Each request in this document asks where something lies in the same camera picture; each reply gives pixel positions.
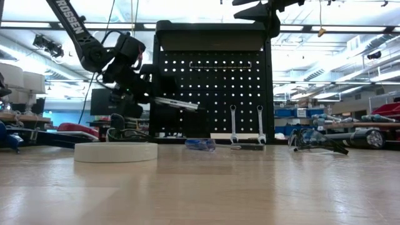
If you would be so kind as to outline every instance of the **cable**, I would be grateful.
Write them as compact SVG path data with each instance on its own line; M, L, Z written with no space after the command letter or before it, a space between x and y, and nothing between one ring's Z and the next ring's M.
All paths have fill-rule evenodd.
M110 25L111 15L113 15L114 5L115 5L115 0L112 1L111 11L110 11L110 15L109 15L109 17L108 17L105 35L104 35L104 38L103 38L102 41L101 41L101 44L103 44L103 43L105 42L106 38L108 37L108 35L107 35L107 30L108 30L108 26ZM89 94L89 91L90 91L90 87L92 86L92 83L93 83L93 79L94 79L94 75L95 75L95 74L96 74L96 72L93 73L92 79L90 80L89 88L87 89L87 92L86 92L86 95L85 95L85 100L84 100L84 102L83 102L83 108L82 108L81 116L79 117L78 124L81 123L81 120L82 120L82 117L83 117L83 113L84 113L85 107L86 107L86 100L88 99L88 94Z
M135 15L135 24L138 21L138 11L139 11L139 0L136 3L136 15ZM131 7L131 19L133 20L133 7ZM133 30L133 37L135 37L136 29Z

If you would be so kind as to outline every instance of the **combination wrench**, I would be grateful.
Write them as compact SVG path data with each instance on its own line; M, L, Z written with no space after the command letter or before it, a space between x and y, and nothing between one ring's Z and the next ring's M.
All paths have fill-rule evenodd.
M257 112L258 112L258 143L260 144L265 144L266 143L266 138L265 135L263 133L263 106L257 106Z
M231 115L232 115L232 135L231 135L231 142L232 144L234 144L234 139L236 140L236 142L239 142L239 138L238 135L236 135L236 125L235 125L235 110L236 110L236 106L232 105L231 106Z

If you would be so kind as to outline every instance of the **workbench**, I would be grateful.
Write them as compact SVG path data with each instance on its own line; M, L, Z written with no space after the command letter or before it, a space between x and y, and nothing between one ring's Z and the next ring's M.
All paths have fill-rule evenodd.
M160 145L156 160L121 164L0 152L0 224L399 224L400 152L349 150Z

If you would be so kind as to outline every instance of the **pegboard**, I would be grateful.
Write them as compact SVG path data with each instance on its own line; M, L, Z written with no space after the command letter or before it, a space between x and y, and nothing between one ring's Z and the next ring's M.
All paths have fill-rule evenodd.
M266 132L266 66L263 51L161 51L158 66L163 76L176 78L179 89L174 94L163 93L163 97L200 104L207 111L211 133L232 133L230 105L237 107L237 133L258 133L257 106L262 105ZM170 109L169 116L164 120L160 116L151 118L151 130L179 132L192 122L185 117L183 110Z

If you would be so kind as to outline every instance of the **wooden table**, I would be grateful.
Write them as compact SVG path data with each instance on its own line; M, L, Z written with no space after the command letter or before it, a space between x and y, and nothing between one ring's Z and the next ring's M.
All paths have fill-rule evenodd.
M0 120L2 121L15 121L15 115L14 114L9 114L9 113L3 113L0 112ZM27 116L27 115L20 115L19 120L24 122L24 121L29 121L29 122L45 122L45 123L50 123L51 119L47 117L41 117L41 116Z
M0 224L400 224L400 152L349 156L159 146L158 160L0 152Z

